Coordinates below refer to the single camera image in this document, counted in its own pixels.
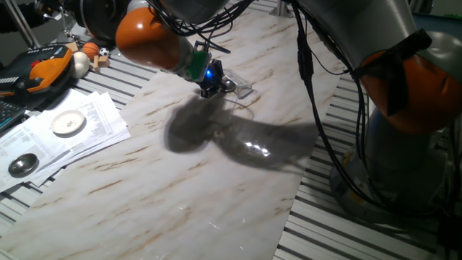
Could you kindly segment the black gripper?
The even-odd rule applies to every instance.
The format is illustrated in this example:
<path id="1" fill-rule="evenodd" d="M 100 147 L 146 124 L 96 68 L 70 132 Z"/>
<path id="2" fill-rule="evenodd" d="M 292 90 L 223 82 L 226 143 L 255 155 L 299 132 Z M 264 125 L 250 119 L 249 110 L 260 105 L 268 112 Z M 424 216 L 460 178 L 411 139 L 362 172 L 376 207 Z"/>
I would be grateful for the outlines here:
<path id="1" fill-rule="evenodd" d="M 223 81 L 224 72 L 222 62 L 213 59 L 206 70 L 204 79 L 199 83 L 201 88 L 200 96 L 202 98 L 212 98 L 218 92 L 227 92 L 227 83 Z"/>

